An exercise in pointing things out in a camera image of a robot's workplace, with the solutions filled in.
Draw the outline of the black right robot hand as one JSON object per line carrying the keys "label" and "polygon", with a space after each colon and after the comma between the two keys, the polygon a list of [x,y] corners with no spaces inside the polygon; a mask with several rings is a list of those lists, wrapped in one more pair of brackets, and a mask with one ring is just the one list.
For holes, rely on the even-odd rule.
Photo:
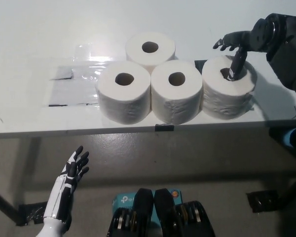
{"label": "black right robot hand", "polygon": [[267,52],[267,44],[272,40],[275,27],[273,23],[265,19],[259,19],[250,31],[238,31],[226,34],[219,39],[213,49],[220,48],[221,51],[229,48],[230,51],[238,49],[232,59],[229,68],[221,69],[225,79],[235,81],[240,79],[240,73],[246,62],[247,53]]}

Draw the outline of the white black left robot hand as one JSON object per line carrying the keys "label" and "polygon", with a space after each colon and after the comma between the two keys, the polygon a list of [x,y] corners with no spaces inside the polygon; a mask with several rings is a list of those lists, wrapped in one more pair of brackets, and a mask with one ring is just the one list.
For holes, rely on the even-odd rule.
{"label": "white black left robot hand", "polygon": [[67,160],[50,193],[44,222],[52,219],[66,223],[72,218],[74,192],[84,174],[89,171],[88,157],[89,152],[83,152],[83,146],[79,146]]}

